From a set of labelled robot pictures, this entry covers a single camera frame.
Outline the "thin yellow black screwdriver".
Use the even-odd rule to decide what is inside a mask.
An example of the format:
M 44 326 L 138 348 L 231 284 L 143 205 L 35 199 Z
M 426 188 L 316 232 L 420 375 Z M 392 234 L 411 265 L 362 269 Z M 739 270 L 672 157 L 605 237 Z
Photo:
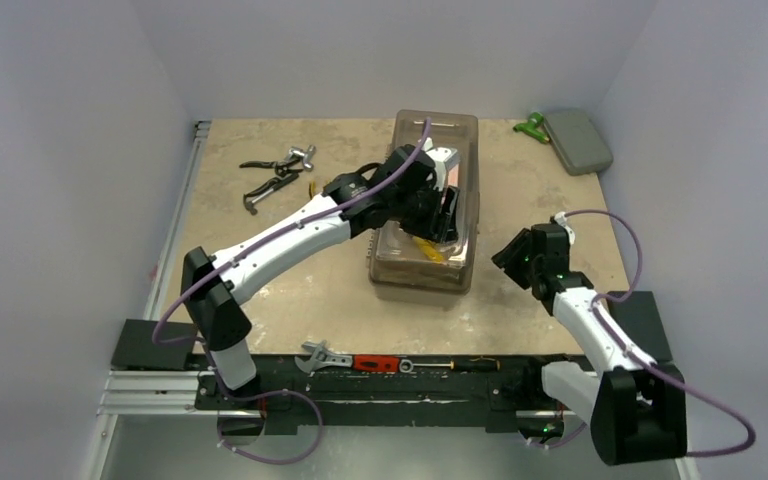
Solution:
M 416 245 L 417 249 L 430 261 L 435 264 L 442 264 L 445 260 L 444 256 L 440 251 L 437 250 L 436 246 L 429 242 L 428 240 L 414 237 L 413 242 Z

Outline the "beige translucent tool box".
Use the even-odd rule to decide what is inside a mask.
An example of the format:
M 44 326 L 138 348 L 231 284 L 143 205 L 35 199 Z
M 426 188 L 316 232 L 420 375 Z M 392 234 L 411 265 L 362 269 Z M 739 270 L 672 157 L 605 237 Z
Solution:
M 471 288 L 478 233 L 479 126 L 473 115 L 401 110 L 390 146 L 413 144 L 432 126 L 425 148 L 458 160 L 440 191 L 413 200 L 418 218 L 389 222 L 372 234 L 368 278 L 378 298 L 450 308 Z

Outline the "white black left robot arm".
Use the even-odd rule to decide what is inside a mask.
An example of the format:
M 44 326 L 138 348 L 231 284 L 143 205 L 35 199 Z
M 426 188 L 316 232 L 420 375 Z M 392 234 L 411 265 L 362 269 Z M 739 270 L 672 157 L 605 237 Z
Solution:
M 453 147 L 397 147 L 381 164 L 336 176 L 294 214 L 260 234 L 213 254 L 197 247 L 185 255 L 183 304 L 220 375 L 224 401 L 244 409 L 258 395 L 246 341 L 251 322 L 243 304 L 308 257 L 390 221 L 432 243 L 454 240 L 459 190 L 449 175 L 460 159 Z

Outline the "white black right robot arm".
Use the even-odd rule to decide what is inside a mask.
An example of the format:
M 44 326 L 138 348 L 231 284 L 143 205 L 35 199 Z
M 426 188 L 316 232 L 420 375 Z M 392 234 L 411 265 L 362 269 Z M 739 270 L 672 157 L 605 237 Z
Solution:
M 624 465 L 688 452 L 682 375 L 638 348 L 601 304 L 592 282 L 570 268 L 571 233 L 556 223 L 522 229 L 492 262 L 531 292 L 572 335 L 593 371 L 557 361 L 524 376 L 521 392 L 536 407 L 557 400 L 588 426 L 599 458 Z

